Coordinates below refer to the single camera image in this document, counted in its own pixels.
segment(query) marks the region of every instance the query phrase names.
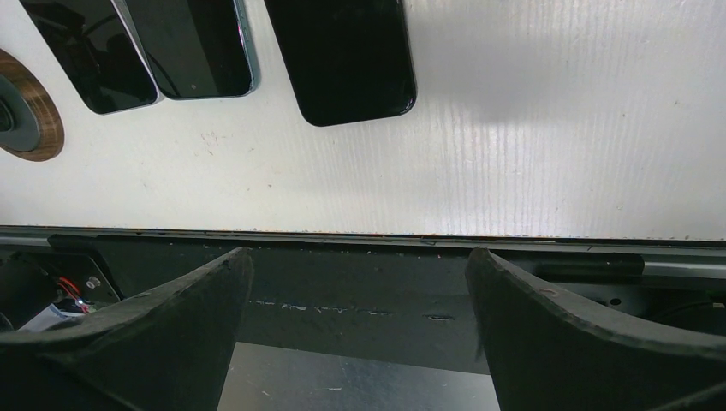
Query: dark gray circle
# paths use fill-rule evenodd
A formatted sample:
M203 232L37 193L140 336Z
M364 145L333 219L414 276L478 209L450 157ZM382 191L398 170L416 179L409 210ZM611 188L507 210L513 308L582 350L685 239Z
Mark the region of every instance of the dark gray circle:
M0 98L0 133L3 131L10 131L15 127L15 120L13 119L10 109L5 104L2 98Z
M30 152L40 144L40 126L30 106L18 89L0 74L0 98L7 105L13 119L10 131L0 132L0 146L18 152Z

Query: circular speaker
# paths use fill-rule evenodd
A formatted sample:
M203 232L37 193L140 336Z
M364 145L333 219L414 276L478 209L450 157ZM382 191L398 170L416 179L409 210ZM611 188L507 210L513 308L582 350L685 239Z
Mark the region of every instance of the circular speaker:
M61 116L38 79L0 50L0 147L19 158L45 161L63 149Z

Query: black smartphone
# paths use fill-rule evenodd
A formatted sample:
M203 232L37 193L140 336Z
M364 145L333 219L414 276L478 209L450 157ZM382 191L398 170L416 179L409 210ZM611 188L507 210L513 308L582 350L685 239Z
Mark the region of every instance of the black smartphone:
M416 101L402 0L265 0L300 111L315 126L399 116Z
M99 114L157 100L157 89L110 0L21 0L88 108Z
M253 90L247 19L236 0L126 0L126 6L166 97L238 97Z

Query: white panel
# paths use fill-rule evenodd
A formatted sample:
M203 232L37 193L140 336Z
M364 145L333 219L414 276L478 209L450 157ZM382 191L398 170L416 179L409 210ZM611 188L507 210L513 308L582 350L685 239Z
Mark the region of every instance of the white panel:
M50 162L0 152L0 224L726 237L726 2L408 0L414 109L330 128L245 3L255 92L98 116L0 0L0 48L66 128Z

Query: screw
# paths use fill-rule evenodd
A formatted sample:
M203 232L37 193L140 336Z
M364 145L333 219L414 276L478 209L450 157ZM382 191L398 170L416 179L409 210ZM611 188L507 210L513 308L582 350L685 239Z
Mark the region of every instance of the screw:
M86 287L89 289L95 289L96 287L101 286L101 280L97 279L96 277L89 277L88 281L86 281Z

